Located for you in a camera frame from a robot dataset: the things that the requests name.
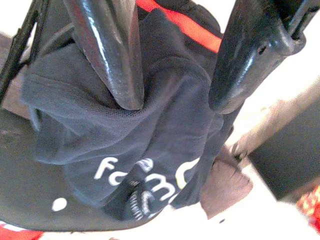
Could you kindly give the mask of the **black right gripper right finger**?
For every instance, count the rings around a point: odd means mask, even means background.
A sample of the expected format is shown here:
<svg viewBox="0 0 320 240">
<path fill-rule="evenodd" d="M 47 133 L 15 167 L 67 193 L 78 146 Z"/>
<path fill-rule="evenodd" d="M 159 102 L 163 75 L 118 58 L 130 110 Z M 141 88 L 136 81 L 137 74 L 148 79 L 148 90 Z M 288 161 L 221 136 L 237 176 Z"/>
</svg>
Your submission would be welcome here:
<svg viewBox="0 0 320 240">
<path fill-rule="evenodd" d="M 299 24 L 305 0 L 237 0 L 230 15 L 209 91 L 210 108 L 236 110 L 306 38 Z"/>
</svg>

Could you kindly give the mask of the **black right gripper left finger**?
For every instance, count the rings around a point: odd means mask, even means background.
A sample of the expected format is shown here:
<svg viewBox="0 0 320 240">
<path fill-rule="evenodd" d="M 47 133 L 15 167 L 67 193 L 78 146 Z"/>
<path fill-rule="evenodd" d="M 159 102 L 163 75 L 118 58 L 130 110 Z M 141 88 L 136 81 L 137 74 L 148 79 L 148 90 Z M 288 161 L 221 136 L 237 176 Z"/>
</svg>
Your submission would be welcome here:
<svg viewBox="0 0 320 240">
<path fill-rule="evenodd" d="M 134 0 L 65 0 L 75 41 L 115 102 L 126 110 L 144 105 L 137 4 Z"/>
</svg>

